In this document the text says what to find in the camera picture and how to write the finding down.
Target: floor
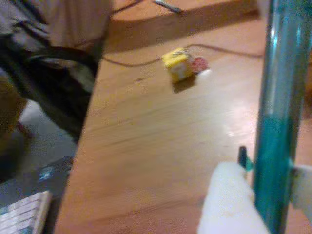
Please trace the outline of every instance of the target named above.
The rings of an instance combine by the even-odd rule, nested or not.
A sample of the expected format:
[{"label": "floor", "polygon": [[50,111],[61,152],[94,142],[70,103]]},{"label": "floor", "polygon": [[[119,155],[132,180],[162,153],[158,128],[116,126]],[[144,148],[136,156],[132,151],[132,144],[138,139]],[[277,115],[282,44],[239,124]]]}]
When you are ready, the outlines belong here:
[{"label": "floor", "polygon": [[21,158],[18,173],[46,166],[64,156],[75,156],[76,144],[70,135],[54,124],[36,102],[28,102],[20,122],[31,132],[32,138],[25,141],[18,131],[12,135],[12,145],[22,145],[14,148],[23,149],[17,152]]}]

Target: wooden desk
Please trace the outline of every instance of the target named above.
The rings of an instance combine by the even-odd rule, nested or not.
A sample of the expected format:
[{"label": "wooden desk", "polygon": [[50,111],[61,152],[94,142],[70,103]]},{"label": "wooden desk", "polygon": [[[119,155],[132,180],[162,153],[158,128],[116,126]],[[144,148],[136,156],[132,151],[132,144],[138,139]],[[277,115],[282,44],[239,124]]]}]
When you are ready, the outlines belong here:
[{"label": "wooden desk", "polygon": [[265,41],[254,3],[172,3],[185,14],[144,1],[115,15],[106,57],[142,63],[193,43],[231,52],[192,48],[212,72],[180,92],[160,61],[101,63],[56,234],[194,234],[215,166],[240,145],[253,155]]}]

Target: black bag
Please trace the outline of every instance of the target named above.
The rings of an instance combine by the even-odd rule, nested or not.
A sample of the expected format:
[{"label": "black bag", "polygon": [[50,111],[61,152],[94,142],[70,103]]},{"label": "black bag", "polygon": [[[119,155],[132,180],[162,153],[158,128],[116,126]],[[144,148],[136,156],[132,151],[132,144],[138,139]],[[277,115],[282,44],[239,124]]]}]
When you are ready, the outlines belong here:
[{"label": "black bag", "polygon": [[47,25],[27,1],[1,1],[0,9],[0,68],[23,97],[38,102],[77,141],[91,92],[64,61],[88,67],[93,78],[97,63],[84,51],[51,47]]}]

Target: gray fabric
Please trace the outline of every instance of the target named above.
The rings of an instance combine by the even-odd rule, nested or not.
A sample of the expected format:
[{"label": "gray fabric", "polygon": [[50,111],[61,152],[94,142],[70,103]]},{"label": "gray fabric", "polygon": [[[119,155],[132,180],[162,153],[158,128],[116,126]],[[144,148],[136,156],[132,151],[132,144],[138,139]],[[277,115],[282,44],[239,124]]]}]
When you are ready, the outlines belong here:
[{"label": "gray fabric", "polygon": [[47,25],[30,20],[27,15],[27,9],[8,0],[0,1],[0,37],[12,35],[18,45],[35,51],[48,42]]}]

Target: white plastic object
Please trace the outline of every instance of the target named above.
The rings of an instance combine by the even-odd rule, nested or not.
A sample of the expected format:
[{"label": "white plastic object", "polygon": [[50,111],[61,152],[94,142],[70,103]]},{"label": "white plastic object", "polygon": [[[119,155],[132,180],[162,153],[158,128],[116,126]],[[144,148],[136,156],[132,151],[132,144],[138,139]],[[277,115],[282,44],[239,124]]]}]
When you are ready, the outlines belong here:
[{"label": "white plastic object", "polygon": [[235,162],[222,162],[213,172],[198,234],[269,234],[254,206],[246,171]]}]

